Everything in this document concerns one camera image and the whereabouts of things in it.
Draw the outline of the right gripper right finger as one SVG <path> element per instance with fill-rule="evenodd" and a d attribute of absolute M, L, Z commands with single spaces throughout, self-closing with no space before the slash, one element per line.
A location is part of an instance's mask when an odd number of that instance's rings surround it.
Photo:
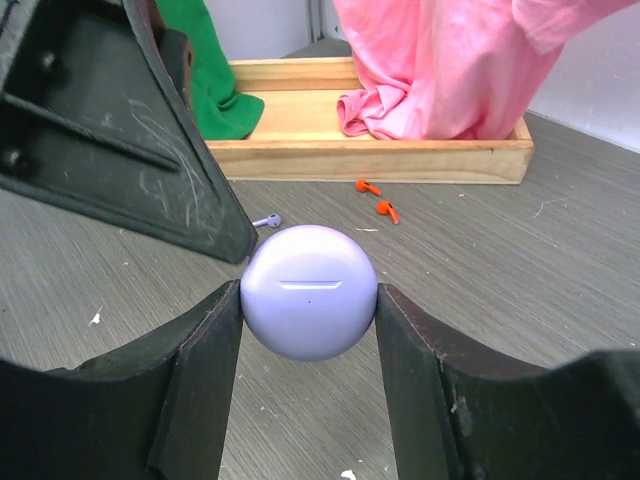
<path fill-rule="evenodd" d="M 378 290 L 376 336 L 402 479 L 635 479 L 639 354 L 544 368 Z"/>

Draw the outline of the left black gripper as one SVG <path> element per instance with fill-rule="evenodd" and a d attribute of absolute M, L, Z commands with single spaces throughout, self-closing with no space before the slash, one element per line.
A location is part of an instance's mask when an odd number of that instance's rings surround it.
<path fill-rule="evenodd" d="M 192 114 L 193 50 L 156 1 L 10 1 L 4 190 L 238 264 L 257 232 Z"/>

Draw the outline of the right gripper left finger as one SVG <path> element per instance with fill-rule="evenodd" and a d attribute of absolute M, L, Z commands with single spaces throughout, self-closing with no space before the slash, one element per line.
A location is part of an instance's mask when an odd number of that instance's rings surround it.
<path fill-rule="evenodd" d="M 215 479 L 242 334 L 229 281 L 77 368 L 1 364 L 5 479 Z"/>

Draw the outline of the lilac earbud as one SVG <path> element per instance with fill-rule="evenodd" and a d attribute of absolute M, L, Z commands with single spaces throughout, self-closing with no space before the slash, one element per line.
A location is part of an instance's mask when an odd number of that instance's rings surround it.
<path fill-rule="evenodd" d="M 281 225 L 282 219 L 278 213 L 271 213 L 265 218 L 258 219 L 252 222 L 252 225 L 256 228 L 258 227 L 270 227 L 270 228 L 278 228 Z"/>

